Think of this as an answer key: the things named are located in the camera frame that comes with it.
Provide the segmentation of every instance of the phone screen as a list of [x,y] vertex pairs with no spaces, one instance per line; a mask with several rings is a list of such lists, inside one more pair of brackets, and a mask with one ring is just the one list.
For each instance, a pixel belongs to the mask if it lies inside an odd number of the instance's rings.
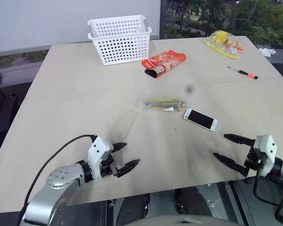
[[188,120],[191,120],[205,128],[210,129],[212,126],[212,123],[214,121],[214,119],[207,117],[206,115],[203,115],[199,112],[196,112],[194,110],[191,111]]

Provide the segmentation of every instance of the white wall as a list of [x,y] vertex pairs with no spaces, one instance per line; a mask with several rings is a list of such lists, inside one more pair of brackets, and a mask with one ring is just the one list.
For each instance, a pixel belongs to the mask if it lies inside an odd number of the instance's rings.
[[160,0],[0,0],[0,56],[85,42],[87,21],[144,15],[159,38]]

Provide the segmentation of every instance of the screwdriver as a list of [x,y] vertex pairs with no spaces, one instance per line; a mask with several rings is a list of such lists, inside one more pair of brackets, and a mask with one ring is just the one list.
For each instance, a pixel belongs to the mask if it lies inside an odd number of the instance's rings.
[[231,68],[231,69],[237,71],[237,72],[240,73],[240,74],[245,74],[245,75],[247,75],[247,76],[249,76],[249,77],[251,77],[251,78],[253,78],[253,79],[257,79],[257,78],[258,78],[258,76],[255,76],[254,74],[247,73],[247,72],[242,71],[242,70],[236,70],[236,69],[234,69],[234,68]]

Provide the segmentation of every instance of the red snack package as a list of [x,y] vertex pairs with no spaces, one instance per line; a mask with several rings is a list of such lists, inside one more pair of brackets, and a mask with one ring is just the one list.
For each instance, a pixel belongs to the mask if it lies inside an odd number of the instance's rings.
[[147,68],[145,73],[157,78],[185,60],[185,54],[175,53],[172,50],[143,60],[141,64]]

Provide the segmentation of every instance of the table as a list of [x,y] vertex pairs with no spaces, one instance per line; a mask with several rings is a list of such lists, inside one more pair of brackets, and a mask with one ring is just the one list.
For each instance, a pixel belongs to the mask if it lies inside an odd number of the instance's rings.
[[[128,146],[114,157],[119,166],[141,161],[121,178],[86,184],[70,204],[241,179],[213,157],[219,152],[244,163],[249,147],[230,142],[224,133],[272,134],[283,158],[283,77],[242,39],[247,47],[241,60],[217,53],[202,38],[151,40],[150,56],[169,49],[187,56],[158,79],[146,75],[140,62],[103,66],[92,43],[52,46],[0,150],[0,212],[21,209],[37,171],[64,143],[82,134],[106,136],[124,108],[140,115]],[[183,112],[145,109],[141,100],[149,97],[185,100],[218,119],[216,131],[185,121]],[[45,168],[31,197],[53,169],[86,159],[90,145],[83,138],[65,148]]]

